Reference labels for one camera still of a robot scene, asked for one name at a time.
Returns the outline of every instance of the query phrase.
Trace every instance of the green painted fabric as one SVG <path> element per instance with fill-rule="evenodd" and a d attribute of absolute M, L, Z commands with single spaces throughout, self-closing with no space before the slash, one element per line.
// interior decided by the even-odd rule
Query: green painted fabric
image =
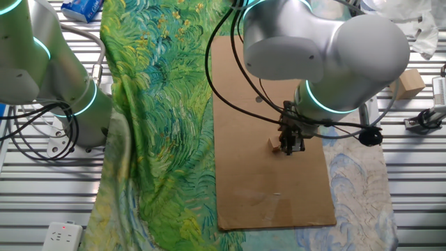
<path fill-rule="evenodd" d="M 364 250 L 372 241 L 391 250 L 397 239 L 390 197 L 371 206 L 376 212 L 364 213 L 372 218 L 355 215 L 359 210 L 350 205 L 358 203 L 344 203 L 345 198 L 373 198 L 361 198 L 372 193 L 349 181 L 374 180 L 344 154 L 333 154 L 329 166 L 337 226 L 218 230 L 212 93 L 204 52 L 226 11 L 226 0 L 105 1 L 101 38 L 114 77 L 115 110 L 80 250 Z M 345 149 L 335 141 L 324 145 Z M 351 186 L 355 189 L 342 190 Z M 388 195 L 386 185 L 374 181 L 374 186 L 374 191 L 387 190 L 373 194 Z"/>

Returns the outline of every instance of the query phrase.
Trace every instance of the power outlet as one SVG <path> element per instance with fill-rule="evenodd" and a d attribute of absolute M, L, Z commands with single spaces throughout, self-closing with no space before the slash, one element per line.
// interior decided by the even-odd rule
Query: power outlet
<path fill-rule="evenodd" d="M 76 251 L 81 240 L 82 227 L 70 223 L 52 222 L 42 251 Z"/>

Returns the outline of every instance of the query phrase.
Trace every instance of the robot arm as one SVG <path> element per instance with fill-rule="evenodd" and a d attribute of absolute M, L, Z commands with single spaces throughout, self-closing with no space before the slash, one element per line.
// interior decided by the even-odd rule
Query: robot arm
<path fill-rule="evenodd" d="M 376 15 L 325 20 L 305 0 L 265 0 L 247 9 L 243 22 L 246 69 L 261 79 L 304 79 L 290 109 L 315 121 L 344 118 L 396 80 L 409 62 L 406 36 Z M 287 130 L 298 129 L 292 132 L 296 144 L 317 129 L 282 119 Z"/>
<path fill-rule="evenodd" d="M 46 0 L 35 0 L 31 14 L 28 0 L 0 1 L 0 74 L 0 102 L 66 102 L 79 121 L 77 143 L 86 147 L 105 143 L 112 100 L 68 47 L 57 14 Z M 61 109 L 52 112 L 68 123 Z"/>

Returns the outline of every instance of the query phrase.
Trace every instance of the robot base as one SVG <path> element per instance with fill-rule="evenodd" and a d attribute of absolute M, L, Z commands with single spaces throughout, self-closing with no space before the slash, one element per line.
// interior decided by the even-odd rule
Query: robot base
<path fill-rule="evenodd" d="M 62 128 L 63 124 L 58 119 L 54 119 L 53 126 L 56 128 Z M 56 128 L 52 128 L 51 135 L 58 136 L 63 133 Z M 59 154 L 68 143 L 68 137 L 60 138 L 50 138 L 48 141 L 47 154 L 49 157 L 54 157 Z M 67 158 L 86 158 L 86 159 L 97 159 L 104 158 L 105 146 L 98 146 L 93 148 L 85 148 L 76 145 L 74 151 L 67 155 Z"/>

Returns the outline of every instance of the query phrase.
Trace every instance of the cardboard sheet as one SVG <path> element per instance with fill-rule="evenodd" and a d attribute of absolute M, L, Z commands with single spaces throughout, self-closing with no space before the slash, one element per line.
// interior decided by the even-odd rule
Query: cardboard sheet
<path fill-rule="evenodd" d="M 240 60 L 243 45 L 236 39 Z M 278 119 L 279 113 L 257 102 L 234 59 L 229 37 L 212 45 L 216 89 L 233 104 Z M 259 87 L 259 79 L 251 76 Z M 273 102 L 292 100 L 298 80 L 262 81 Z M 220 229 L 335 225 L 328 170 L 319 138 L 305 141 L 305 152 L 273 153 L 268 138 L 278 125 L 242 114 L 213 97 L 217 214 Z"/>

